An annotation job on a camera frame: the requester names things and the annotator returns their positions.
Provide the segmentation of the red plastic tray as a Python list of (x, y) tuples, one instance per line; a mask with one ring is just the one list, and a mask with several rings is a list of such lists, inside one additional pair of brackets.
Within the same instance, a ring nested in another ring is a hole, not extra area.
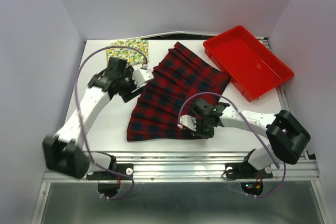
[(294, 72), (239, 25), (203, 42), (205, 54), (251, 102), (294, 77)]

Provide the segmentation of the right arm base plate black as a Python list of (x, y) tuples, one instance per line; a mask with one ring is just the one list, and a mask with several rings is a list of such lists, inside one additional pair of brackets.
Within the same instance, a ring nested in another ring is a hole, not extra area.
[(272, 172), (267, 173), (265, 169), (256, 170), (248, 163), (226, 163), (222, 177), (225, 180), (237, 179), (257, 179), (257, 178), (273, 178)]

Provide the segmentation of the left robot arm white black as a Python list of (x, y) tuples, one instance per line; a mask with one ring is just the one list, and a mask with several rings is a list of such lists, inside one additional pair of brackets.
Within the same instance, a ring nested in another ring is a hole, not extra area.
[(54, 136), (44, 138), (46, 167), (76, 179), (96, 170), (106, 179), (113, 178), (117, 166), (113, 161), (97, 164), (89, 149), (87, 134), (115, 95), (127, 103), (141, 94), (152, 79), (153, 74), (146, 65), (134, 69), (125, 60), (110, 58), (107, 67), (88, 82), (82, 99), (76, 101), (76, 110), (63, 127)]

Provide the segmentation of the red black plaid skirt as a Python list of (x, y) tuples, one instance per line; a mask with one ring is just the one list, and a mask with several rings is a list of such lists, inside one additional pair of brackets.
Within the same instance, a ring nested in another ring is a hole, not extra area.
[(230, 82), (229, 75), (213, 68), (177, 42), (153, 70), (154, 78), (139, 96), (127, 127), (127, 141), (154, 139), (193, 140), (177, 126), (180, 111), (192, 114), (193, 95), (210, 104), (219, 101)]

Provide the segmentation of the aluminium frame rails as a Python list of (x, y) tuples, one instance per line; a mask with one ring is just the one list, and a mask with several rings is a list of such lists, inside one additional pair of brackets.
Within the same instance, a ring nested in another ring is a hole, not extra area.
[(126, 129), (135, 100), (115, 97), (88, 134), (103, 162), (134, 165), (135, 185), (127, 197), (99, 196), (99, 181), (46, 171), (33, 223), (332, 223), (316, 160), (304, 154), (295, 166), (274, 169), (264, 180), (272, 195), (242, 194), (227, 182), (227, 162), (239, 162), (259, 141), (249, 132), (217, 129), (210, 140), (150, 140), (129, 143)]

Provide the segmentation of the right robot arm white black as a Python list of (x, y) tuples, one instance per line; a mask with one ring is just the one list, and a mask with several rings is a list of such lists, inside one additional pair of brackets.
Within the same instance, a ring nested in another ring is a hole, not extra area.
[(254, 177), (272, 164), (294, 165), (305, 150), (311, 136), (287, 110), (263, 114), (240, 110), (228, 103), (212, 105), (198, 99), (191, 107), (195, 116), (183, 115), (180, 123), (201, 138), (212, 138), (218, 126), (252, 132), (262, 147), (252, 149), (240, 163), (229, 164), (228, 179)]

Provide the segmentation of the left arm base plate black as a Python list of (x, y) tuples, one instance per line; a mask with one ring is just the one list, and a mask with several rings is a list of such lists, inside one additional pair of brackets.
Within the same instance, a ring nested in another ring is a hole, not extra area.
[(134, 165), (132, 163), (117, 163), (115, 168), (110, 168), (113, 173), (106, 170), (88, 172), (86, 180), (131, 180), (133, 178)]

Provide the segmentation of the lemon print skirt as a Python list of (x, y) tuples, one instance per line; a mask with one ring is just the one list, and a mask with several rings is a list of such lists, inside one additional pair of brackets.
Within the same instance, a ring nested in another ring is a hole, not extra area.
[(110, 46), (117, 46), (117, 48), (106, 50), (107, 62), (110, 58), (118, 58), (126, 60), (128, 65), (133, 66), (145, 64), (148, 59), (148, 40), (140, 38), (115, 40)]

